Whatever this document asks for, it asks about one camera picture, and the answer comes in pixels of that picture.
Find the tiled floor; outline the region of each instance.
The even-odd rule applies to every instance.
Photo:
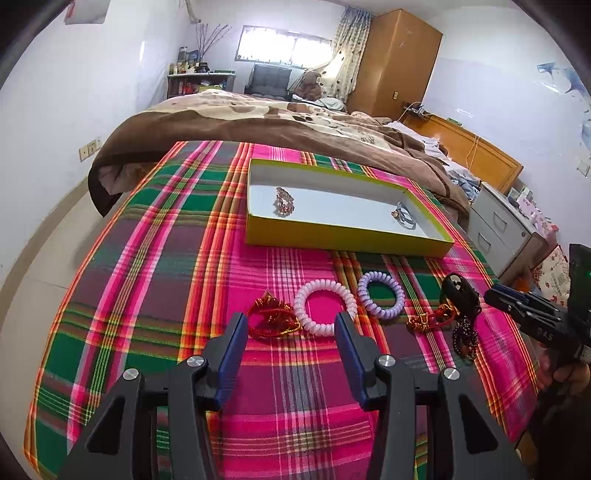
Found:
[[[32,479],[38,476],[24,457],[22,443],[47,336],[78,266],[106,221],[90,195],[82,197],[31,264],[0,330],[0,430]]]

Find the brown blanket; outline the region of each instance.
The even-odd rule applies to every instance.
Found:
[[[171,98],[129,118],[105,142],[89,173],[97,210],[106,215],[179,140],[224,140],[292,148],[408,177],[442,204],[468,216],[468,199],[423,144],[364,113],[222,90]]]

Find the pink spiral hair tie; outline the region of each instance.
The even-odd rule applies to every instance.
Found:
[[[308,282],[298,290],[294,298],[295,318],[300,321],[300,325],[306,332],[316,336],[332,337],[335,335],[334,323],[316,323],[306,313],[306,300],[308,296],[315,291],[328,290],[339,295],[347,305],[347,312],[353,320],[357,316],[357,302],[348,288],[342,286],[334,280],[314,280]]]
[[[368,285],[373,281],[379,281],[380,283],[387,285],[394,292],[396,296],[396,303],[393,307],[384,310],[383,308],[378,307],[371,299],[368,293]],[[404,300],[406,300],[404,290],[398,284],[398,282],[390,275],[386,275],[382,272],[368,272],[363,277],[361,277],[357,285],[357,297],[361,304],[365,307],[365,310],[380,320],[392,320],[400,315],[404,309]]]

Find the wooden headboard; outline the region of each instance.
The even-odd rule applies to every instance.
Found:
[[[470,168],[476,176],[501,193],[508,193],[523,170],[523,165],[483,138],[443,118],[432,115],[428,120],[406,114],[404,125],[425,137],[440,139],[448,156],[456,163]]]

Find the human hand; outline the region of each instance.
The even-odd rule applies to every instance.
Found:
[[[537,372],[537,386],[540,390],[546,390],[553,382],[570,382],[570,395],[577,395],[581,393],[587,385],[591,372],[589,366],[581,362],[575,362],[570,365],[565,365],[556,371],[551,371],[550,356],[548,350],[544,350],[540,355],[540,367]]]

